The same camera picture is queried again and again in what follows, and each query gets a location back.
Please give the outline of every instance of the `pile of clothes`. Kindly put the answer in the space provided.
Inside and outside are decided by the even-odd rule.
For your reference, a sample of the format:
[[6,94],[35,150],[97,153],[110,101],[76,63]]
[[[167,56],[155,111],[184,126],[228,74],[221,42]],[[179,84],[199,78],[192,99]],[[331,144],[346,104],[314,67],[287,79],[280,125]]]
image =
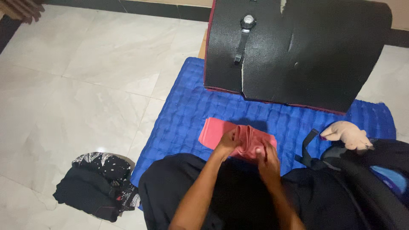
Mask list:
[[138,188],[126,179],[130,171],[129,163],[113,154],[83,154],[72,162],[53,196],[60,204],[115,222],[121,212],[140,203]]

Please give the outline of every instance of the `stuffed toy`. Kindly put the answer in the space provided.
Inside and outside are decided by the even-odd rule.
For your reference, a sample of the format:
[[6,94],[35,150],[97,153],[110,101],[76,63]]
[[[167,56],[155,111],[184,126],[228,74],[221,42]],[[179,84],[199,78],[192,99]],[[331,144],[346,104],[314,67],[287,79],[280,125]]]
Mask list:
[[330,141],[341,140],[345,143],[345,148],[350,150],[373,149],[373,145],[366,137],[365,130],[360,130],[356,125],[347,121],[333,123],[320,136]]

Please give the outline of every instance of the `blue mat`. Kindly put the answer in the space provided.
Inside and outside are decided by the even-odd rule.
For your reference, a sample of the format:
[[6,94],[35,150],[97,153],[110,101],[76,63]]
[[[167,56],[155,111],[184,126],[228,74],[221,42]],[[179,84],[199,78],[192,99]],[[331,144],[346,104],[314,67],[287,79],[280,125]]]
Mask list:
[[[303,167],[294,161],[294,155],[301,155],[302,141],[311,129],[323,131],[338,120],[356,124],[368,137],[396,139],[391,112],[383,103],[355,100],[348,113],[341,116],[308,108],[245,101],[240,95],[207,91],[203,87],[203,67],[204,60],[193,57],[183,64],[132,173],[130,180],[135,186],[152,162],[167,155],[191,153],[207,160],[212,150],[200,144],[198,138],[208,117],[251,125],[273,134],[278,142],[281,175]],[[329,141],[315,138],[308,151],[312,157],[319,157],[329,146]]]

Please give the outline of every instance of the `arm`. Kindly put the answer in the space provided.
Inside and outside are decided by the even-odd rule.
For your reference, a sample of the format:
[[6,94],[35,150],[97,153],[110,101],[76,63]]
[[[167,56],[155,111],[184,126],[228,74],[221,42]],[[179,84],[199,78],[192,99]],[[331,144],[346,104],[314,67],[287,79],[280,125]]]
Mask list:
[[258,170],[273,200],[280,227],[283,230],[304,230],[306,229],[305,226],[285,197],[281,185],[280,161],[277,151],[269,142],[262,140],[262,143],[265,157],[261,155],[260,150],[256,150],[258,153]]
[[232,130],[223,135],[196,181],[189,188],[169,225],[170,230],[194,230],[205,220],[220,165],[239,145]]

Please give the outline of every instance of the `pink towel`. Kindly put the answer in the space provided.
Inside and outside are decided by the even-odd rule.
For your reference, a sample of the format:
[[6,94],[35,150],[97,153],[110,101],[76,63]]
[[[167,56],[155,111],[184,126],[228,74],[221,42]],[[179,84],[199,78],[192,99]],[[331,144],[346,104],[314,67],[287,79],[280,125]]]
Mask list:
[[270,142],[274,148],[277,148],[277,141],[273,135],[257,130],[250,125],[236,125],[214,117],[206,119],[199,136],[199,142],[210,149],[215,149],[223,134],[232,129],[236,129],[235,138],[239,138],[242,141],[242,145],[238,146],[230,156],[256,162],[256,148],[260,148],[264,155],[264,147],[260,142],[261,139]]

